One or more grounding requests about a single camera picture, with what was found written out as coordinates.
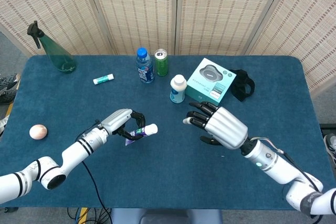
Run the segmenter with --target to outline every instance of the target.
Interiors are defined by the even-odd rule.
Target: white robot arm
[[[306,177],[297,169],[298,167],[288,163],[260,141],[266,140],[275,148],[269,139],[264,137],[250,139],[247,134],[247,126],[225,108],[209,102],[192,102],[190,105],[200,109],[204,114],[190,111],[183,123],[193,124],[212,136],[212,138],[201,136],[203,142],[223,145],[230,150],[240,148],[245,158],[253,162],[276,182],[280,184],[293,182],[286,195],[286,200],[294,209],[308,216],[336,215],[336,188],[323,194],[323,185],[319,180],[308,173],[305,173]],[[275,149],[287,157],[287,154],[282,150]]]
[[[137,120],[140,128],[145,126],[145,118],[141,113],[131,109],[117,110],[62,152],[61,167],[51,157],[41,157],[20,172],[1,176],[0,204],[26,195],[36,180],[48,190],[58,187],[78,164],[106,143],[109,135],[140,139],[142,136],[131,136],[124,130],[125,123],[131,118]]]

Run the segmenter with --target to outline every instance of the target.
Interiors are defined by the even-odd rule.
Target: small white bottle
[[[187,81],[183,75],[175,75],[175,77],[170,81],[170,86],[172,87],[170,91],[170,100],[174,103],[183,102],[184,91],[187,88]]]

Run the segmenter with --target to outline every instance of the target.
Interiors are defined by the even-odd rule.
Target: teal box
[[[236,74],[204,58],[187,82],[186,95],[218,105]]]

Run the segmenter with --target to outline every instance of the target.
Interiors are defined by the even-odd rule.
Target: brown egg
[[[29,130],[29,135],[32,139],[41,140],[47,135],[47,128],[42,124],[36,124]]]

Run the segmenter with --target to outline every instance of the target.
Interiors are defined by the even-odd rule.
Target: soda can
[[[165,76],[168,74],[168,57],[166,50],[158,49],[155,52],[155,65],[158,76]]]

